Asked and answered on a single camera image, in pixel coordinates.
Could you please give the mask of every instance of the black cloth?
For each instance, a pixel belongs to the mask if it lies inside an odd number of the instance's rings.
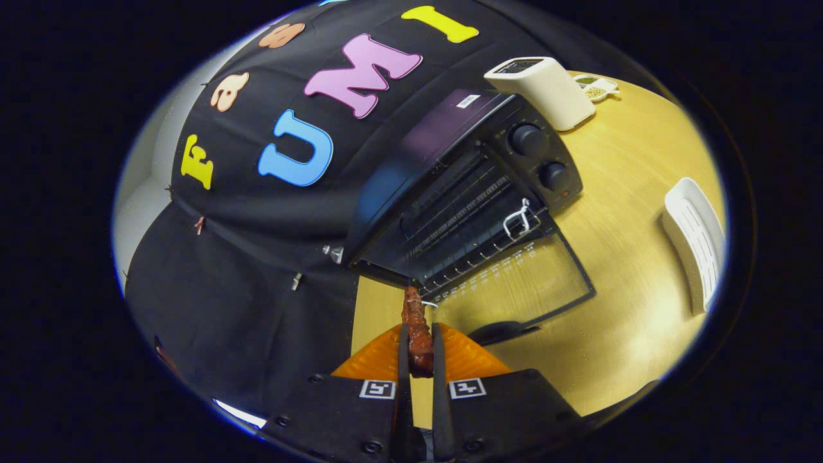
[[[545,13],[508,1],[427,4],[480,34],[448,42],[442,32],[400,17],[418,6],[411,2],[315,4],[251,40],[203,88],[180,134],[173,201],[142,238],[125,290],[146,341],[158,336],[198,394],[268,417],[309,374],[329,373],[348,358],[357,277],[323,255],[322,246],[344,241],[360,187],[380,159],[454,89],[491,89],[483,74],[496,64],[551,56],[568,69],[660,92],[629,58]],[[258,46],[275,26],[298,22],[305,30],[291,42]],[[423,61],[402,79],[387,79],[387,91],[362,91],[378,95],[379,103],[356,119],[347,105],[303,89],[317,71],[350,68],[342,46],[363,33]],[[212,107],[216,86],[243,72],[250,79],[230,109]],[[308,187],[258,173],[269,143],[298,161],[312,154],[297,138],[273,136],[285,110],[334,143],[330,166]],[[180,173],[190,134],[214,164],[209,190]],[[193,226],[200,217],[205,225],[198,235]],[[291,291],[298,272],[304,276]],[[399,302],[387,307],[397,310],[398,322]]]

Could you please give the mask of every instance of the small bowl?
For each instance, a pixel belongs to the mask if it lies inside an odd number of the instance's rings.
[[[585,78],[593,78],[595,80],[590,83],[580,82],[580,80],[583,80]],[[588,74],[580,74],[578,76],[574,76],[574,81],[577,82],[578,85],[580,85],[580,88],[583,89],[584,92],[588,91],[589,89],[600,90],[592,91],[592,93],[596,94],[595,96],[589,95],[587,93],[586,96],[588,96],[589,100],[591,101],[600,101],[609,95],[620,93],[620,91],[617,90],[617,82],[610,81],[609,79],[604,79],[603,77],[590,76]]]

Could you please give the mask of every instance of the toaster oven handle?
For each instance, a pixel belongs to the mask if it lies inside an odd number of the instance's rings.
[[[506,219],[503,220],[503,229],[506,230],[506,235],[509,235],[509,238],[512,240],[516,240],[514,236],[512,236],[512,232],[509,230],[509,221],[514,218],[520,217],[520,220],[523,222],[523,226],[525,229],[520,233],[520,235],[524,233],[528,233],[530,230],[530,226],[528,225],[528,218],[526,218],[526,211],[528,211],[528,199],[523,198],[523,206],[515,213],[509,215]]]

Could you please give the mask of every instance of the blue letter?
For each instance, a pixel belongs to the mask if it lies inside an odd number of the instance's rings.
[[[263,149],[258,163],[260,175],[274,175],[292,185],[309,186],[320,180],[326,168],[332,162],[334,145],[332,138],[322,129],[295,118],[293,110],[285,110],[274,124],[274,136],[282,137],[284,133],[294,135],[314,147],[314,156],[309,162],[297,162],[277,152],[274,143]]]

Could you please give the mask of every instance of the pink letter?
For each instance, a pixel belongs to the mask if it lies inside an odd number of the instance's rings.
[[[349,105],[357,119],[363,119],[377,105],[377,96],[366,96],[352,88],[365,90],[388,90],[388,83],[377,72],[375,66],[388,71],[393,80],[405,77],[423,61],[419,54],[405,54],[402,51],[375,42],[368,34],[360,34],[343,45],[343,54],[354,64],[350,69],[330,69],[320,71],[309,79],[303,93],[322,93]]]

